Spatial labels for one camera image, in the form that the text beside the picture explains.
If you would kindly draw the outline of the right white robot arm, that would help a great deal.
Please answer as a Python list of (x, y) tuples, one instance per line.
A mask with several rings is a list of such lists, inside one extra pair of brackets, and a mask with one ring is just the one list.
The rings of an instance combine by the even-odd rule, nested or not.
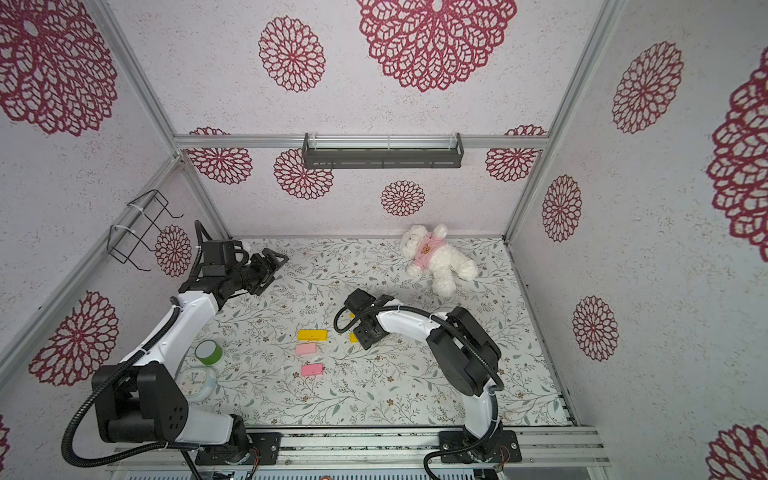
[(498, 402), (498, 393), (504, 390), (498, 374), (500, 349), (466, 309), (438, 314), (392, 300), (381, 306), (346, 305), (334, 320), (344, 313), (351, 316), (349, 324), (334, 329), (353, 331), (365, 350), (390, 334), (426, 344), (445, 379), (461, 395), (463, 438), (440, 447), (436, 457), (493, 458), (503, 433)]

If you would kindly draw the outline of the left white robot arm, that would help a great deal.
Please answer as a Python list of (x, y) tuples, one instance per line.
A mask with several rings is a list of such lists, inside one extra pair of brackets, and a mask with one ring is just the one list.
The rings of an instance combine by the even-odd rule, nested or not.
[(242, 418), (190, 406), (174, 376), (201, 328), (225, 303), (260, 295), (287, 263), (269, 248), (248, 253), (237, 240), (206, 241), (171, 308), (148, 337), (116, 365), (94, 374), (92, 409), (101, 439), (144, 447), (197, 446), (222, 463), (251, 450)]

